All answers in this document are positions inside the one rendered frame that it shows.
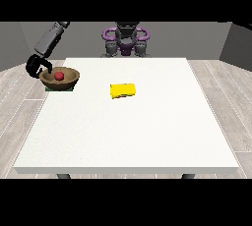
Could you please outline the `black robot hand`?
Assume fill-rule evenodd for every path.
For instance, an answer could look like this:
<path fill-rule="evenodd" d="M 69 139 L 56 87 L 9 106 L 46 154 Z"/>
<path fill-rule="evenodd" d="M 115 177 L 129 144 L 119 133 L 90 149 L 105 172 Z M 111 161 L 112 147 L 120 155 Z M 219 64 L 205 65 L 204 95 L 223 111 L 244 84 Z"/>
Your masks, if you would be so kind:
<path fill-rule="evenodd" d="M 26 70 L 32 78 L 38 79 L 40 73 L 42 72 L 41 66 L 46 67 L 48 73 L 51 73 L 52 64 L 45 58 L 33 54 L 26 64 Z"/>

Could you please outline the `brown wooden bowl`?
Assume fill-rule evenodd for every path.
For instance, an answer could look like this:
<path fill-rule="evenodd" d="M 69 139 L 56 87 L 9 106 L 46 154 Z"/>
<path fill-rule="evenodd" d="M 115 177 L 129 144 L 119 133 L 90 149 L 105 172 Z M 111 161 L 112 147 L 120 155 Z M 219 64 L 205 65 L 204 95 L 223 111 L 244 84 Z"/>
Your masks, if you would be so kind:
<path fill-rule="evenodd" d="M 55 74 L 61 72 L 64 78 L 61 81 L 55 79 Z M 54 67 L 51 73 L 44 70 L 39 74 L 41 82 L 52 90 L 64 91 L 75 86 L 79 80 L 80 73 L 72 68 L 67 67 Z"/>

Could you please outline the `green square pad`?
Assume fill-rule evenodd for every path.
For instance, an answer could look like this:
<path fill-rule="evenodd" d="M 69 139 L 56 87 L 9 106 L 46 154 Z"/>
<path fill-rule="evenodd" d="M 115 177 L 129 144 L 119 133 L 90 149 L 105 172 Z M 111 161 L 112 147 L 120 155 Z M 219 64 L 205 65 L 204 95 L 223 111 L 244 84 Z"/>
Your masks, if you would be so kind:
<path fill-rule="evenodd" d="M 74 90 L 74 87 L 69 87 L 67 89 L 52 89 L 52 88 L 49 88 L 48 86 L 45 87 L 45 91 L 73 91 Z"/>

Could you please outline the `yellow cup with melon print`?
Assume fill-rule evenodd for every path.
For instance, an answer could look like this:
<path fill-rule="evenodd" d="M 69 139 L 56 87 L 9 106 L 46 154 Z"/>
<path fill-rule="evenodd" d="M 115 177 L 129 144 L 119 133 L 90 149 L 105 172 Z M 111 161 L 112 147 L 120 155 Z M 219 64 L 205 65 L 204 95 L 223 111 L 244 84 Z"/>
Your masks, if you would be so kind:
<path fill-rule="evenodd" d="M 133 96 L 136 94 L 136 87 L 134 84 L 116 84 L 110 86 L 110 96 L 112 99 Z"/>

